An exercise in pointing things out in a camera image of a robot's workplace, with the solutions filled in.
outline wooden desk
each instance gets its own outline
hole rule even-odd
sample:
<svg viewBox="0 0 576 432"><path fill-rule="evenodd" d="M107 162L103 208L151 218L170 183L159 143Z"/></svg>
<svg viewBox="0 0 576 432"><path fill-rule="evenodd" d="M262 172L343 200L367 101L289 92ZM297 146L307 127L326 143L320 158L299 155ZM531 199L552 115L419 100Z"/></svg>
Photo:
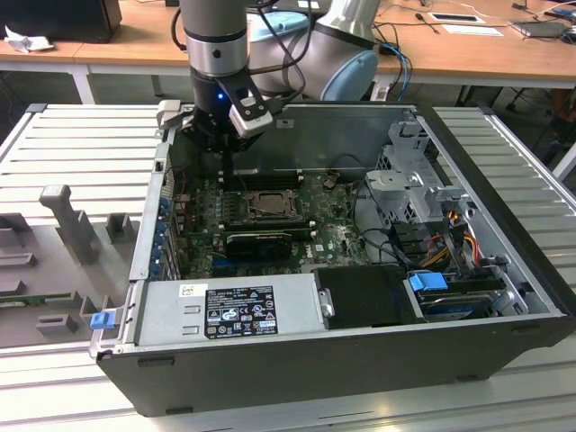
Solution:
<svg viewBox="0 0 576 432"><path fill-rule="evenodd" d="M188 68L188 56L172 42L170 23L176 12L164 2L120 1L122 22L110 43L85 43L76 53L76 63L179 66ZM182 20L178 20L179 40L185 43Z"/></svg>
<svg viewBox="0 0 576 432"><path fill-rule="evenodd" d="M420 9L416 0L391 0L397 5ZM531 20L528 13L511 8L512 0L465 0L483 14L510 19ZM530 0L530 7L540 11L556 3ZM170 38L170 22L176 11L164 2L139 3L121 0L122 23L108 44L58 42L52 51L24 55L7 45L0 45L0 69L64 72L72 75L84 104L96 98L90 84L92 74L129 74L153 76L155 94L160 94L158 76L188 76L188 58ZM434 2L434 12L474 14L459 4ZM377 20L387 23L418 23L415 11L391 7ZM426 15L429 22L432 18ZM482 17L486 24L507 24L506 20ZM180 40L184 41L181 24ZM559 40L522 40L512 29L498 29L504 37L449 34L436 26L436 35L425 26L397 26L402 50L411 59L412 83L479 86L525 86L572 88L576 85L576 47ZM390 26L383 27L393 41ZM384 57L377 81L387 86L398 74L396 58Z"/></svg>
<svg viewBox="0 0 576 432"><path fill-rule="evenodd" d="M466 0L468 5L487 15L530 21L532 16L511 8L511 0ZM414 6L417 2L396 4ZM476 14L459 4L436 1L429 12L450 14ZM531 0L529 6L538 12L552 2ZM391 7L376 18L381 23L418 23L415 11ZM427 12L421 12L429 23L437 23ZM507 25L509 20L481 17L486 23L479 25ZM467 84L494 86L573 87L576 84L576 46L560 40L523 39L515 29L497 28L504 36L477 36L450 34L435 25L435 34L426 25L397 27L402 51L413 64L412 82L437 84ZM383 26L389 41L394 41L392 27ZM382 76L398 73L396 58L382 58L379 66Z"/></svg>

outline blue latch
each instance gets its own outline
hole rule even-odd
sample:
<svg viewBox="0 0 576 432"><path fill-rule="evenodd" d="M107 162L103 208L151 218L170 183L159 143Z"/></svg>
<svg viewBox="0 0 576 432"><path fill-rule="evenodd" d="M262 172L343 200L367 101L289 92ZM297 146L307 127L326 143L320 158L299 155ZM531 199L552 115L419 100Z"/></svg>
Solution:
<svg viewBox="0 0 576 432"><path fill-rule="evenodd" d="M446 279L441 273L417 273L409 279L414 292L447 290Z"/></svg>
<svg viewBox="0 0 576 432"><path fill-rule="evenodd" d="M92 315L90 329L92 330L112 330L114 328L114 318L116 312L98 312Z"/></svg>

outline white sticker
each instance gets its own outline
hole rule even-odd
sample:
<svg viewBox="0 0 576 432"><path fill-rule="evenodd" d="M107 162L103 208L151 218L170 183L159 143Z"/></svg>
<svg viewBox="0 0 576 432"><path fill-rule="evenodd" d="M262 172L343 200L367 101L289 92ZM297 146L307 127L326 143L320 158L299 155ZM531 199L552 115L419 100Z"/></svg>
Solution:
<svg viewBox="0 0 576 432"><path fill-rule="evenodd" d="M453 25L442 24L445 30L452 34L474 34L476 36L504 36L493 27L482 27L476 25Z"/></svg>
<svg viewBox="0 0 576 432"><path fill-rule="evenodd" d="M320 9L320 5L318 2L310 2L312 3L312 9ZM298 0L298 7L305 7L308 9L308 0Z"/></svg>
<svg viewBox="0 0 576 432"><path fill-rule="evenodd" d="M276 321L260 321L257 326L261 329L266 329L268 327L276 327Z"/></svg>
<svg viewBox="0 0 576 432"><path fill-rule="evenodd" d="M277 129L294 129L294 120L276 120Z"/></svg>
<svg viewBox="0 0 576 432"><path fill-rule="evenodd" d="M206 295L207 289L207 283L180 285L180 297L203 297Z"/></svg>

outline robotic arm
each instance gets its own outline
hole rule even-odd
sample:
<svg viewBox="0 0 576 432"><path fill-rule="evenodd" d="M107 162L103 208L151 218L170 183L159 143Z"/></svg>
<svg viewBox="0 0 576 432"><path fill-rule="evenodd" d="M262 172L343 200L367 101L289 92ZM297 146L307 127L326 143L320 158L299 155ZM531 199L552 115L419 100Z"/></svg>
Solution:
<svg viewBox="0 0 576 432"><path fill-rule="evenodd" d="M281 96L300 90L318 100L359 100L378 64L372 25L379 0L333 0L314 24L299 13L261 14L253 22L257 37L248 58L246 7L255 1L180 0L192 68L193 128L209 137L208 151L222 154L225 172L232 153L271 127L273 114L290 100ZM256 7L274 3L260 0Z"/></svg>
<svg viewBox="0 0 576 432"><path fill-rule="evenodd" d="M229 116L242 138L273 119L247 70L246 6L250 0L182 0L195 105L215 122Z"/></svg>

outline green circuit board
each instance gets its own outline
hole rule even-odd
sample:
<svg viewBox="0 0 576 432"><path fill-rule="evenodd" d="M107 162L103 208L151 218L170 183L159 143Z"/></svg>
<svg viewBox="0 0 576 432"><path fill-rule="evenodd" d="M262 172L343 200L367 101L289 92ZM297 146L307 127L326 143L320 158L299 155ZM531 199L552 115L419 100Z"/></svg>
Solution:
<svg viewBox="0 0 576 432"><path fill-rule="evenodd" d="M309 273L322 266L369 264L359 233L348 217L353 197L345 184L336 184L334 188L327 189L325 180L324 173L307 174L303 176L299 188L282 191L293 198L297 212L294 218L315 222L315 236L293 241L288 259L265 263L232 262L222 249L227 235L222 221L248 219L251 212L249 198L255 195L255 191L224 192L217 181L200 182L191 191L192 211L195 214L193 229L184 230L188 244L188 266L184 273L189 278L288 275ZM257 191L256 194L265 196L266 191ZM260 228L250 232L276 231Z"/></svg>

